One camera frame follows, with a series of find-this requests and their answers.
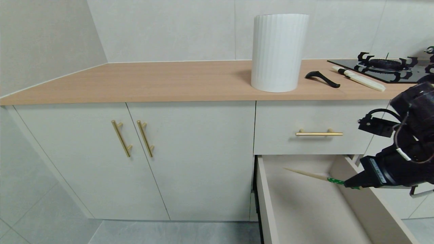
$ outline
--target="white label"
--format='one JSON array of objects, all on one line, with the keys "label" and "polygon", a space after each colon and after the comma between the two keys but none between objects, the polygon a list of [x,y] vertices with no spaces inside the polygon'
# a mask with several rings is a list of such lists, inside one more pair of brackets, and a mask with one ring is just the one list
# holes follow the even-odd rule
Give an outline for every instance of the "white label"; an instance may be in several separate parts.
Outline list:
[{"label": "white label", "polygon": [[377,175],[380,178],[380,181],[383,183],[387,183],[386,179],[384,178],[383,173],[381,172],[380,168],[377,165],[377,162],[373,158],[370,158],[369,160],[371,161],[371,164],[374,167],[375,172],[377,172]]}]

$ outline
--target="wooden stick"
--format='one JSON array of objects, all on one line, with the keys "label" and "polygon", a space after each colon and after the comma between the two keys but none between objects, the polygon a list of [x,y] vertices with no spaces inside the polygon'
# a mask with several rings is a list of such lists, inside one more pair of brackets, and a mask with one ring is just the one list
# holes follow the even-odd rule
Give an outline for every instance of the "wooden stick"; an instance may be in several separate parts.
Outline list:
[{"label": "wooden stick", "polygon": [[323,180],[323,181],[329,181],[327,176],[316,175],[316,174],[312,174],[312,173],[309,173],[309,172],[305,172],[305,171],[301,171],[301,170],[296,170],[296,169],[290,169],[290,168],[284,168],[284,169],[292,171],[292,172],[295,172],[295,173],[299,173],[301,175],[306,175],[306,176],[310,176],[310,177],[313,177],[313,178],[317,178],[317,179],[320,179],[320,180]]}]

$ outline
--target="black glass cooktop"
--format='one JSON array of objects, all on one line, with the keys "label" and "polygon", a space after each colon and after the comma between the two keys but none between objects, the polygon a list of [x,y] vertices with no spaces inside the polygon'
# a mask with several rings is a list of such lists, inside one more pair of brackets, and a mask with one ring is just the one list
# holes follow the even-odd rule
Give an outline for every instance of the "black glass cooktop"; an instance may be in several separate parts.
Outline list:
[{"label": "black glass cooktop", "polygon": [[434,64],[419,62],[406,70],[384,70],[363,65],[358,59],[333,59],[330,63],[362,73],[385,83],[418,83],[425,80],[434,81]]}]

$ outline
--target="kitchen counter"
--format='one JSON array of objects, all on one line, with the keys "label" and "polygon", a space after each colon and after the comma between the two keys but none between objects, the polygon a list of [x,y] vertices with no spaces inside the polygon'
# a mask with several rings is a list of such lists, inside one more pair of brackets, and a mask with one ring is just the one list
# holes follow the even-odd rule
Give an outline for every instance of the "kitchen counter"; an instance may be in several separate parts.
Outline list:
[{"label": "kitchen counter", "polygon": [[[302,61],[296,90],[270,93],[250,86],[251,61],[108,63],[0,99],[1,105],[239,100],[389,100],[414,84],[386,84],[379,92],[333,71],[325,59]],[[320,71],[340,88],[320,79]]]}]

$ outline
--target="gold bar handle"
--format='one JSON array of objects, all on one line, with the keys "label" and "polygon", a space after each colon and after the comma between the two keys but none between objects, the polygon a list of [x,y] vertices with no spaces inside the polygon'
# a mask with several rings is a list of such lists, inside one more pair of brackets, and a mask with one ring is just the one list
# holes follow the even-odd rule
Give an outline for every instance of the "gold bar handle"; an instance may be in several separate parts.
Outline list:
[{"label": "gold bar handle", "polygon": [[154,157],[154,154],[152,153],[152,151],[154,150],[154,145],[149,146],[148,139],[146,138],[146,134],[145,134],[146,123],[144,122],[144,123],[142,124],[141,121],[138,120],[138,121],[137,121],[137,125],[138,125],[138,128],[139,128],[139,130],[140,130],[140,134],[141,134],[141,136],[143,137],[143,141],[145,142],[145,146],[146,146],[146,149],[148,150],[149,156],[150,156],[151,158],[153,158],[153,157]]},{"label": "gold bar handle", "polygon": [[120,131],[119,131],[119,128],[122,127],[124,124],[123,124],[122,122],[120,122],[120,123],[118,124],[118,123],[116,123],[115,120],[112,120],[112,125],[113,125],[113,128],[115,128],[116,134],[118,135],[119,141],[121,141],[122,147],[124,148],[125,153],[127,154],[127,157],[131,157],[131,155],[130,155],[130,150],[131,150],[131,148],[133,147],[133,145],[129,145],[129,146],[127,147],[127,146],[125,145],[124,138],[122,137],[122,135],[121,135],[121,133],[120,133]]},{"label": "gold bar handle", "polygon": [[334,132],[332,129],[328,129],[327,132],[305,132],[303,129],[300,129],[300,131],[296,133],[296,136],[342,136],[342,135],[344,135],[344,133]]}]

